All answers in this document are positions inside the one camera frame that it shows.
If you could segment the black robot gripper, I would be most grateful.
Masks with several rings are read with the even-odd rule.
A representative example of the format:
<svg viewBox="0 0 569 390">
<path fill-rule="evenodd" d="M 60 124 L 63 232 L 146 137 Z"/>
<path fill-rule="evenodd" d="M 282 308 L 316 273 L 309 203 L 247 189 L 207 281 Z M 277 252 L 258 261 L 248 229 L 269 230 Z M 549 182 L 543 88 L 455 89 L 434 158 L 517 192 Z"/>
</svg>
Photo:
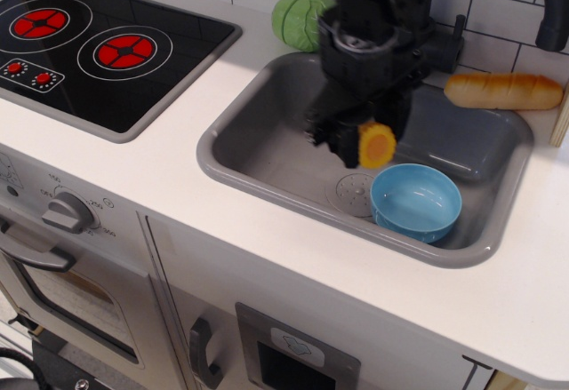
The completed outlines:
<svg viewBox="0 0 569 390">
<path fill-rule="evenodd" d="M 423 36 L 384 28 L 380 39 L 371 40 L 341 29 L 337 12 L 318 21 L 326 82 L 305 111 L 305 133 L 313 145 L 327 144 L 348 169 L 359 165 L 359 125 L 383 123 L 397 141 L 403 138 L 413 90 L 429 74 Z"/>
</svg>

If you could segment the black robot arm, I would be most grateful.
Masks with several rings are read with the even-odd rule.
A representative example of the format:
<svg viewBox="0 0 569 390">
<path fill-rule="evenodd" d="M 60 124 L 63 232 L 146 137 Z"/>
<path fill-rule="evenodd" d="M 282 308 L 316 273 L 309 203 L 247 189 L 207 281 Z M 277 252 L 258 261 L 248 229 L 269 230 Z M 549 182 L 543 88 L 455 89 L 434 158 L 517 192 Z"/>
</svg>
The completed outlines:
<svg viewBox="0 0 569 390">
<path fill-rule="evenodd" d="M 364 126 L 400 140 L 413 91 L 429 74 L 424 44 L 434 31 L 430 0 L 336 0 L 318 19 L 325 85 L 306 109 L 305 133 L 347 168 L 362 164 Z"/>
</svg>

